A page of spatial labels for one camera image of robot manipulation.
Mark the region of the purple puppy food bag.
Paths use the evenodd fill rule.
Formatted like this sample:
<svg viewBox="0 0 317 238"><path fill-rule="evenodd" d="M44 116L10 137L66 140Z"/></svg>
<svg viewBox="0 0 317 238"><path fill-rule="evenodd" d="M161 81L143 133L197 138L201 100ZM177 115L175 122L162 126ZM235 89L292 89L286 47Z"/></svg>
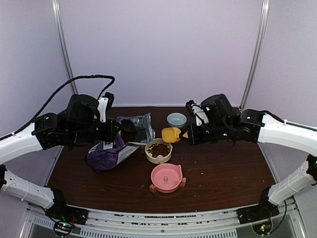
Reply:
<svg viewBox="0 0 317 238"><path fill-rule="evenodd" d="M116 119L119 124L123 124L125 120L135 126L135 138L125 142L121 135L123 130L121 130L116 134L112 143L101 141L92 147L85 156L84 161L93 171L100 173L116 167L139 147L147 145L155 139L156 133L151 126L150 113L134 117L120 116Z"/></svg>

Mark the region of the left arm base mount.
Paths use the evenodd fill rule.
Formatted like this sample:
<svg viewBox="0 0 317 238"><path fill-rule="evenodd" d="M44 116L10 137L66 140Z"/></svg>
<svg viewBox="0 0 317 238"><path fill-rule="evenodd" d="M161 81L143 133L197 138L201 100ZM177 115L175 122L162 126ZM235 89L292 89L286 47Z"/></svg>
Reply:
<svg viewBox="0 0 317 238"><path fill-rule="evenodd" d="M89 211L67 205L63 192L51 188L53 205L44 209L45 215L53 221L53 232L59 237L69 235L76 225L85 225Z"/></svg>

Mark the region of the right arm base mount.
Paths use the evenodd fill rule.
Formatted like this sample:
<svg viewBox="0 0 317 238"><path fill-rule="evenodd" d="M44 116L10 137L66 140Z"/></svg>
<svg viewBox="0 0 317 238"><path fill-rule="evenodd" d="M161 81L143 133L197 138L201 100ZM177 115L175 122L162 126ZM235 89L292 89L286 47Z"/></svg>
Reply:
<svg viewBox="0 0 317 238"><path fill-rule="evenodd" d="M269 188L261 192L260 199L257 205L239 208L237 217L239 223L252 223L253 231L260 236L268 236L273 231L272 218L279 215L277 205L273 205L268 201Z"/></svg>

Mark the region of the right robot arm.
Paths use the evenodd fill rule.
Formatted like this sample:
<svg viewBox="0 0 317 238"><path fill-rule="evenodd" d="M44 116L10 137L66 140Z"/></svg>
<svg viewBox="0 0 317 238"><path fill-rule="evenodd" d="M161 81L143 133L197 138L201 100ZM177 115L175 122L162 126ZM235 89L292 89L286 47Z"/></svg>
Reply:
<svg viewBox="0 0 317 238"><path fill-rule="evenodd" d="M194 124L186 126L180 138L191 145L216 143L221 140L275 144L307 153L307 158L282 181L264 190L262 202L254 207L254 215L264 219L288 197L317 183L317 129L289 122L267 110L234 111L224 94L216 94L200 104L188 101L185 107Z"/></svg>

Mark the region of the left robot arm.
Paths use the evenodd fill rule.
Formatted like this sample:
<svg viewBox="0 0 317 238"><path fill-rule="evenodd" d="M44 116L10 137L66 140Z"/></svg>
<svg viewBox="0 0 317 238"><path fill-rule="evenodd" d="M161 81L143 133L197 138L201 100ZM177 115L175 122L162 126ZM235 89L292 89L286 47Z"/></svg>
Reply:
<svg viewBox="0 0 317 238"><path fill-rule="evenodd" d="M71 216L62 191L41 187L9 171L5 163L31 152L45 151L56 146L72 149L97 141L113 142L119 125L107 119L114 95L106 92L95 99L88 95L73 95L67 108L59 114L47 113L36 117L24 129L0 139L0 191L50 209L60 220Z"/></svg>

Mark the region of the yellow plastic scoop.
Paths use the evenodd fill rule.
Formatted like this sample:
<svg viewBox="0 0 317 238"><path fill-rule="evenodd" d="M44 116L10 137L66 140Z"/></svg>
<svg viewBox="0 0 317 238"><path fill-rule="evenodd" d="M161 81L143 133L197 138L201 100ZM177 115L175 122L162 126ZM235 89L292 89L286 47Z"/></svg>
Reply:
<svg viewBox="0 0 317 238"><path fill-rule="evenodd" d="M178 134L180 133L179 128L177 127L168 127L168 128L164 128L161 131L161 136L164 142L167 143L177 143L179 142L181 139L178 137Z"/></svg>

